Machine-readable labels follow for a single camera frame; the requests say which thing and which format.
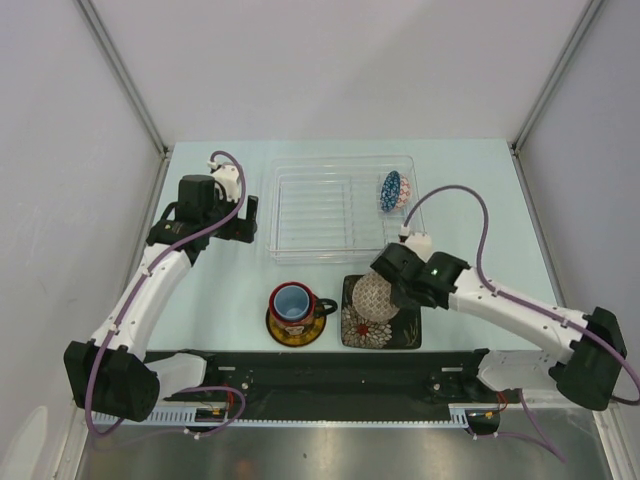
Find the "black square floral plate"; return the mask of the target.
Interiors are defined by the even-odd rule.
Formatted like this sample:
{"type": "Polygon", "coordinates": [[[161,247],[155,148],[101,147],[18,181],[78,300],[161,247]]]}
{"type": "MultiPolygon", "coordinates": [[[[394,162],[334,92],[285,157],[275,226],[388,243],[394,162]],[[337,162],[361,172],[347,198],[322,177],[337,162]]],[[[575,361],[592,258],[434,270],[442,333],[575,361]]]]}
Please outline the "black square floral plate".
{"type": "Polygon", "coordinates": [[[389,321],[375,323],[360,316],[352,304],[355,283],[364,275],[343,279],[341,298],[341,341],[349,348],[368,350],[416,350],[422,345],[420,310],[401,309],[389,321]]]}

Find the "white wire dish rack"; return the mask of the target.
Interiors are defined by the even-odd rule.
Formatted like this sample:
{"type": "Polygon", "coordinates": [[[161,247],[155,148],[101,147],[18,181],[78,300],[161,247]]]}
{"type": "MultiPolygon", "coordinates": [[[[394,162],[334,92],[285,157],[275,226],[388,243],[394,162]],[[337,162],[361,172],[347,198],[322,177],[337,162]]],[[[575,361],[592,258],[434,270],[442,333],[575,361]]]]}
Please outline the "white wire dish rack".
{"type": "Polygon", "coordinates": [[[279,158],[264,191],[266,248],[281,264],[368,261],[398,239],[419,199],[408,155],[279,158]],[[408,181],[409,195],[386,212],[382,192],[392,173],[408,181]]]}

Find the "blue triangle pattern bowl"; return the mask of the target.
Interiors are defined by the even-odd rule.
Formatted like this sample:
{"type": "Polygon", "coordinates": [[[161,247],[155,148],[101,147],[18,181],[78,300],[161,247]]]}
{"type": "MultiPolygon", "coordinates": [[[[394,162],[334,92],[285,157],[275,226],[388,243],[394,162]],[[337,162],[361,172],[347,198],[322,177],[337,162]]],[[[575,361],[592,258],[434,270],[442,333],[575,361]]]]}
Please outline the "blue triangle pattern bowl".
{"type": "Polygon", "coordinates": [[[412,188],[408,178],[393,170],[382,183],[379,195],[380,208],[384,213],[401,210],[408,204],[411,194],[412,188]]]}

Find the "light blue cup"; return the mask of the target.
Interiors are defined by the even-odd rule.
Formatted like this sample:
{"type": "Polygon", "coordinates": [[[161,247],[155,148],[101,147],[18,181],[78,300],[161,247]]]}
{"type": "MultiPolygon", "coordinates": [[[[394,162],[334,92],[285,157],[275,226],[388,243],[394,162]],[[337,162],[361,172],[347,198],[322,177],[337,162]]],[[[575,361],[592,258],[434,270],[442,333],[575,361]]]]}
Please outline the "light blue cup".
{"type": "Polygon", "coordinates": [[[298,322],[306,317],[311,306],[310,294],[299,285],[285,285],[273,300],[275,314],[284,321],[298,322]]]}

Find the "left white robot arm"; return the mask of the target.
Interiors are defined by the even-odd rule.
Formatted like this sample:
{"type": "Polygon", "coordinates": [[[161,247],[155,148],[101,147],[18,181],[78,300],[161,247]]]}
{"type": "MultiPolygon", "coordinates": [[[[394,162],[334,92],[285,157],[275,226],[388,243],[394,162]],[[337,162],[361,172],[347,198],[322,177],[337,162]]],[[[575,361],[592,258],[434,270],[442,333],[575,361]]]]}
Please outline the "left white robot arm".
{"type": "Polygon", "coordinates": [[[177,285],[210,239],[250,243],[258,199],[244,190],[244,175],[223,164],[205,175],[186,175],[146,239],[141,263],[104,323],[86,342],[71,342],[64,366],[77,407],[117,420],[142,422],[158,401],[189,390],[214,397],[220,374],[190,353],[144,361],[151,334],[177,285]]]}

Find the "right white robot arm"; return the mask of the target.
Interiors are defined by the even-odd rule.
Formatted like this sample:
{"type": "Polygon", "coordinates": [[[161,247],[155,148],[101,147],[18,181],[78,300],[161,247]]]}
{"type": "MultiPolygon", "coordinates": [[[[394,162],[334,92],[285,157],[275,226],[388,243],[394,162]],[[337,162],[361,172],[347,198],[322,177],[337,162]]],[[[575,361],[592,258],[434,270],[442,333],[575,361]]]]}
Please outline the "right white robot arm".
{"type": "Polygon", "coordinates": [[[547,354],[537,366],[569,401],[603,411],[626,364],[617,317],[527,300],[484,278],[466,261],[444,252],[422,259],[404,243],[387,245],[371,264],[391,286],[400,308],[442,308],[472,315],[515,334],[547,354]]]}

